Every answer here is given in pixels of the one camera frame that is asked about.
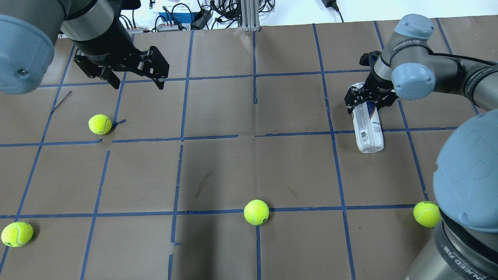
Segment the wire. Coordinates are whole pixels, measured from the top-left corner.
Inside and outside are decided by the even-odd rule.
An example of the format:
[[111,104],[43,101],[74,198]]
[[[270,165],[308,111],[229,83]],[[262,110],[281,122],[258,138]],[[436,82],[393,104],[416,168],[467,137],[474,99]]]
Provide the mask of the wire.
[[[271,12],[275,9],[275,1],[276,0],[264,0],[263,4],[259,8],[259,12]],[[264,10],[266,8],[266,5],[270,6],[270,9]]]
[[162,18],[163,21],[166,21],[166,18],[163,17],[163,16],[161,16],[161,15],[159,15],[158,17],[156,17],[156,21],[154,23],[154,29],[153,29],[153,30],[156,30],[156,32],[157,32],[157,20],[160,19],[160,18]]
[[209,26],[208,26],[208,20],[206,19],[206,15],[205,15],[205,14],[204,14],[204,12],[202,11],[202,7],[203,7],[203,6],[201,6],[201,2],[199,2],[199,0],[197,0],[197,4],[199,4],[199,9],[201,9],[201,10],[200,10],[200,12],[202,13],[202,17],[204,18],[204,22],[206,23],[206,28],[207,28],[207,29],[209,29]]
[[173,8],[171,8],[171,13],[173,14],[173,13],[174,13],[174,11],[175,11],[175,8],[176,8],[177,6],[180,6],[180,5],[183,5],[183,6],[187,7],[187,10],[188,10],[188,11],[189,11],[189,13],[190,13],[190,18],[192,19],[192,21],[191,21],[191,22],[192,22],[192,23],[194,23],[194,16],[192,16],[192,11],[191,11],[191,9],[190,9],[190,8],[189,8],[186,4],[184,4],[184,3],[178,3],[178,4],[176,4],[175,6],[173,6]]
[[166,8],[166,6],[163,6],[162,9],[164,10],[166,15],[168,16],[168,20],[169,20],[169,16],[171,16],[170,23],[175,24],[175,18],[173,17],[173,14],[168,10],[168,8]]
[[232,23],[230,23],[227,27],[225,27],[225,29],[228,29],[232,24],[234,24],[234,22],[236,22],[236,20],[232,20]]
[[120,19],[122,19],[124,21],[124,23],[126,24],[126,29],[129,29],[129,25],[128,25],[128,22],[126,22],[126,19],[124,19],[123,17],[120,16]]
[[125,18],[126,20],[128,20],[129,25],[130,25],[131,27],[133,27],[133,24],[131,23],[131,20],[130,20],[127,16],[125,16],[125,15],[121,14],[121,15],[120,15],[120,17]]
[[339,11],[339,7],[337,8],[334,8],[334,10],[336,10],[336,12],[339,14],[339,16],[341,17],[341,21],[344,22],[344,19],[342,18],[342,14],[341,14],[341,11]]
[[133,28],[136,28],[136,24],[135,24],[135,10],[131,11],[131,20],[133,21]]

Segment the barcode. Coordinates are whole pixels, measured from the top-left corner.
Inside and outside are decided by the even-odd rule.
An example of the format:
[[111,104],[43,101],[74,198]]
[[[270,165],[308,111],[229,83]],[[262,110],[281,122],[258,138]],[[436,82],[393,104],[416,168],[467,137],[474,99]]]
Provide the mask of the barcode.
[[360,136],[362,137],[362,143],[365,143],[369,140],[368,136],[367,136],[367,132],[362,132],[360,134]]

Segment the metal frame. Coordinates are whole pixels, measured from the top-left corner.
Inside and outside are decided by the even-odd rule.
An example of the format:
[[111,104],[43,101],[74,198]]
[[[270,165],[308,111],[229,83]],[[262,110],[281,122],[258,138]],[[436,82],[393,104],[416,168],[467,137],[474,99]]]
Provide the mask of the metal frame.
[[259,31],[259,0],[241,0],[242,3],[242,30]]

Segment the tennis ball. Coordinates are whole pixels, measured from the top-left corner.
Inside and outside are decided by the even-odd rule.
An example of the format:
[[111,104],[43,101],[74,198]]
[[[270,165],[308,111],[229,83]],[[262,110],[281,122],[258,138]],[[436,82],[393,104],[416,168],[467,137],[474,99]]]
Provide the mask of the tennis ball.
[[108,133],[113,127],[113,122],[105,115],[95,115],[88,121],[88,127],[97,135]]
[[422,201],[415,205],[413,209],[413,216],[417,223],[426,228],[433,228],[441,221],[441,214],[439,213],[439,206],[430,201]]
[[26,244],[33,236],[33,227],[24,222],[15,222],[6,226],[1,232],[1,241],[10,247]]
[[266,222],[270,210],[268,205],[261,200],[255,199],[249,202],[244,208],[244,218],[248,223],[254,226],[259,226],[260,224]]

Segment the plastic bottle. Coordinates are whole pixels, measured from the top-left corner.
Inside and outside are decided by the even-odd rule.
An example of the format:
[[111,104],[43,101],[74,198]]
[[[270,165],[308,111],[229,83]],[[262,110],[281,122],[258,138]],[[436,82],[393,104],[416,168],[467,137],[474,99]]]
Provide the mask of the plastic bottle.
[[[352,87],[361,88],[363,83]],[[378,118],[375,102],[367,101],[353,109],[353,126],[356,144],[362,153],[373,153],[384,149],[384,135]]]

